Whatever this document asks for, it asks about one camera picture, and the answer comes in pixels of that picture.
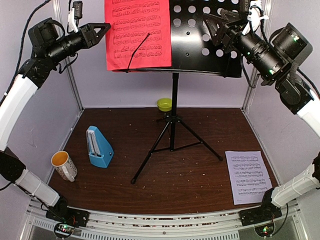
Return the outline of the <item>red sheet music paper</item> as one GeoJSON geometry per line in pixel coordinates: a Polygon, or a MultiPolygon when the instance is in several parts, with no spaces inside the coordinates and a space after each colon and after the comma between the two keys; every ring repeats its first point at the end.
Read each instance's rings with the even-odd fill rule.
{"type": "Polygon", "coordinates": [[[172,66],[170,3],[167,0],[106,0],[108,71],[172,66]]]}

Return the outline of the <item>black music stand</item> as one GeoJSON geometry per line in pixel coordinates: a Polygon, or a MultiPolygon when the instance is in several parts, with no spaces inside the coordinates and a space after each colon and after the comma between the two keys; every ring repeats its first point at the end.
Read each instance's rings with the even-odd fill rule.
{"type": "Polygon", "coordinates": [[[165,113],[162,120],[165,126],[149,150],[147,156],[131,180],[135,184],[140,173],[145,167],[153,153],[159,152],[157,148],[159,142],[166,132],[169,133],[170,145],[167,150],[177,151],[175,147],[176,125],[181,124],[196,139],[195,145],[204,145],[220,161],[224,158],[219,155],[208,143],[195,133],[177,114],[178,102],[178,80],[180,73],[213,74],[222,77],[238,78],[241,76],[240,57],[232,57],[230,53],[221,52],[220,47],[215,47],[211,41],[211,36],[203,22],[203,8],[210,8],[211,12],[216,12],[218,7],[213,1],[192,1],[186,0],[178,2],[169,1],[171,19],[171,67],[147,67],[147,68],[124,68],[120,72],[171,72],[172,73],[172,109],[165,113]]]}

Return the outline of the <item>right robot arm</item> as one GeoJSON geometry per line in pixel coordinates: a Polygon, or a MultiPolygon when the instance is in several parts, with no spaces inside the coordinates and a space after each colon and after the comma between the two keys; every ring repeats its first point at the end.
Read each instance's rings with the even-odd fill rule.
{"type": "Polygon", "coordinates": [[[320,94],[304,73],[297,74],[313,47],[291,23],[270,38],[259,37],[253,22],[262,29],[266,18],[256,5],[247,13],[223,9],[219,16],[203,14],[212,43],[225,53],[235,51],[246,58],[260,73],[261,84],[274,85],[281,102],[319,135],[320,94]]]}

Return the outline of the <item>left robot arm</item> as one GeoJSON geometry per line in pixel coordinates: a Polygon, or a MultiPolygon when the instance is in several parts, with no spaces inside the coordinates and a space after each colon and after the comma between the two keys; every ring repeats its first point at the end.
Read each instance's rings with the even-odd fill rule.
{"type": "Polygon", "coordinates": [[[0,174],[52,208],[53,215],[61,222],[67,222],[72,218],[72,211],[62,203],[62,196],[28,170],[8,149],[18,118],[51,71],[67,57],[96,46],[111,28],[110,23],[87,23],[77,31],[59,36],[56,27],[61,26],[56,20],[47,18],[28,31],[33,55],[18,70],[0,105],[0,174]]]}

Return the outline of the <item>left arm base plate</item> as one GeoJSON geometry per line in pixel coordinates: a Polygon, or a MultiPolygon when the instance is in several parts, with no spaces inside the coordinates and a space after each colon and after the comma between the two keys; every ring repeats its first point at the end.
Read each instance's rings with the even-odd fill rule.
{"type": "Polygon", "coordinates": [[[69,238],[79,227],[86,227],[90,213],[68,206],[62,208],[48,206],[45,217],[57,221],[53,227],[54,235],[62,240],[69,238]]]}

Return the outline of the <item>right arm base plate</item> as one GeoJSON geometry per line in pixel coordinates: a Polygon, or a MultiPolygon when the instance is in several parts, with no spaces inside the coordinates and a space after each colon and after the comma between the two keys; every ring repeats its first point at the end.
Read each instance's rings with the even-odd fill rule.
{"type": "Polygon", "coordinates": [[[239,212],[243,227],[254,226],[254,231],[259,237],[268,238],[276,232],[275,219],[282,216],[278,207],[255,207],[239,212]]]}

